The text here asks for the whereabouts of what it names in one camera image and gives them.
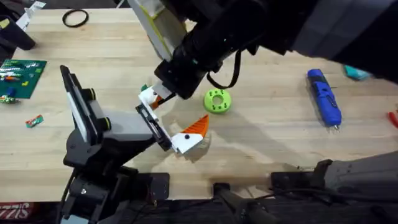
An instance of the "black ring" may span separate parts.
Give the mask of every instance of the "black ring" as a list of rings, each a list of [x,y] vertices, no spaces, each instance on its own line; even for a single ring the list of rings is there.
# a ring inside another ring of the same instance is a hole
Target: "black ring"
[[[84,12],[86,14],[86,18],[85,20],[83,20],[82,22],[75,24],[75,25],[69,25],[67,24],[67,17],[74,13],[74,12]],[[82,25],[86,24],[86,22],[88,21],[88,12],[86,12],[83,9],[71,9],[69,11],[67,11],[63,16],[62,16],[62,22],[65,26],[70,27],[70,28],[77,28],[77,27],[81,27]]]

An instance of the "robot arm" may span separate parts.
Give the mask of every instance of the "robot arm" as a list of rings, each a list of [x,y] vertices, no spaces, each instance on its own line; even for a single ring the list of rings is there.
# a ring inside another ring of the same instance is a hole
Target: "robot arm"
[[[398,50],[398,2],[343,0],[163,1],[177,18],[197,22],[172,59],[155,71],[180,97],[192,96],[202,78],[223,60],[259,46],[278,54],[297,51],[367,70],[398,81],[393,56]]]

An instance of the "green circuit board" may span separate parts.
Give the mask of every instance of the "green circuit board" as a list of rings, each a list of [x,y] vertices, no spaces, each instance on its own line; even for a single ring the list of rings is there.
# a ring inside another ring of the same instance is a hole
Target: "green circuit board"
[[[18,81],[0,81],[0,96],[5,95],[9,87],[14,87],[16,89],[15,98],[29,99],[46,63],[41,60],[5,59],[0,67],[0,74],[7,75],[11,72],[20,77]]]

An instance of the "orange plastic piece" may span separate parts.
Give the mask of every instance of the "orange plastic piece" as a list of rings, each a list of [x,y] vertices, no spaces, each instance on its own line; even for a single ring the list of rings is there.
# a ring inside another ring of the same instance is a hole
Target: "orange plastic piece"
[[[19,80],[19,78],[16,78],[16,77],[6,77],[6,80]]]
[[[209,127],[209,116],[208,114],[206,114],[204,117],[200,118],[193,125],[187,127],[181,133],[201,134],[203,137],[205,137],[208,127]]]
[[[162,97],[160,97],[159,95],[157,95],[156,100],[150,104],[150,107],[152,108],[152,110],[156,109],[159,107],[159,101],[162,99]]]

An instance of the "wire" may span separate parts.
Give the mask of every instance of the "wire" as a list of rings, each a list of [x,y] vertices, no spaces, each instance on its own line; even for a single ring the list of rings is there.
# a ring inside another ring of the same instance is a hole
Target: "wire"
[[[136,211],[136,216],[134,217],[134,219],[132,220],[131,224],[133,224],[136,219],[138,218],[139,214],[142,212],[142,210],[149,205],[149,203],[145,203],[138,211]]]
[[[183,208],[180,208],[180,209],[177,209],[177,210],[174,210],[174,211],[165,211],[165,212],[164,212],[164,211],[162,211],[162,212],[150,212],[150,211],[145,211],[145,212],[140,212],[141,214],[144,214],[144,215],[141,216],[140,219],[138,219],[138,220],[141,220],[141,219],[145,218],[145,217],[148,216],[148,215],[158,215],[158,214],[165,214],[165,213],[177,213],[177,212],[182,212],[182,211],[184,211],[184,210],[186,210],[186,209],[189,209],[189,208],[192,208],[192,207],[196,207],[196,206],[200,206],[200,205],[204,205],[204,204],[211,203],[211,202],[214,202],[214,199],[205,200],[205,201],[203,201],[203,202],[193,203],[193,204],[187,205],[187,206],[185,206],[185,207],[183,207]],[[159,208],[159,207],[161,207],[161,206],[163,206],[163,204],[158,205],[154,210],[156,210],[157,208]]]
[[[235,216],[234,216],[234,213],[231,211],[231,209],[230,209],[229,206],[226,204],[226,202],[225,202],[222,198],[220,198],[220,202],[221,202],[221,204],[223,204],[224,209],[227,211],[228,217],[229,217],[229,219],[231,219],[232,223],[238,224],[238,223],[237,223],[237,220],[236,220],[236,218],[235,218]]]
[[[238,81],[239,78],[239,73],[241,71],[241,57],[242,57],[242,50],[239,49],[235,53],[235,64],[234,64],[234,72],[232,74],[232,80],[231,83],[228,86],[223,86],[214,81],[214,79],[210,76],[210,72],[207,73],[207,80],[216,88],[220,90],[225,90],[227,88],[234,87],[236,82]]]
[[[320,195],[328,195],[331,197],[342,198],[346,200],[355,200],[358,202],[373,202],[373,203],[398,203],[398,198],[377,198],[377,197],[365,197],[365,196],[355,196],[355,195],[346,195],[339,194],[333,192],[327,192],[324,190],[316,190],[316,189],[290,189],[290,190],[282,190],[280,192],[276,192],[274,194],[269,194],[265,196],[258,197],[256,199],[264,199],[269,197],[274,197],[277,195],[285,195],[288,193],[315,193]]]
[[[55,219],[55,224],[59,224],[61,222],[60,219],[61,219],[62,207],[63,207],[63,204],[65,204],[65,199],[67,198],[67,194],[68,194],[70,185],[71,185],[73,179],[75,178],[76,174],[77,174],[76,169],[73,169],[72,173],[70,174],[67,186],[63,190],[62,198],[61,198],[60,204],[57,209],[57,217]]]

